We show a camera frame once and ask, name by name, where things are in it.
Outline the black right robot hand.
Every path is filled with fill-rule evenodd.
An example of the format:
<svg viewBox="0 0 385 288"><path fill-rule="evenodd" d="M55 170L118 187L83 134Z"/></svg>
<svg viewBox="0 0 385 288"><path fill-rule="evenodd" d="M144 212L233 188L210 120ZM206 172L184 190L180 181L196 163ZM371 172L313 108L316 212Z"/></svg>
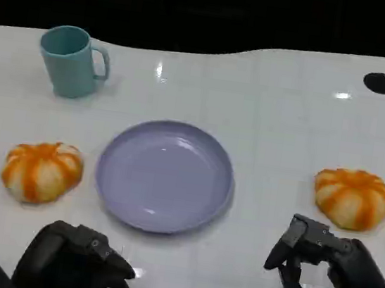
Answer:
<svg viewBox="0 0 385 288"><path fill-rule="evenodd" d="M329 264L334 288L385 288L385 279L359 239L338 238L327 225L295 214L267 257L264 268L278 269L283 288L302 288L301 264Z"/></svg>

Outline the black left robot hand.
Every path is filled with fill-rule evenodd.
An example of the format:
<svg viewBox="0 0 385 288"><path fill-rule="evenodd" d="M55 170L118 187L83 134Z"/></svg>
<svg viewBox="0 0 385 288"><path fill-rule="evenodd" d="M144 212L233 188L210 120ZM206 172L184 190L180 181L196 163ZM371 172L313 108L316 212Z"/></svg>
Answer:
<svg viewBox="0 0 385 288"><path fill-rule="evenodd" d="M130 288L131 265L105 234L57 220L26 248L11 281L16 288Z"/></svg>

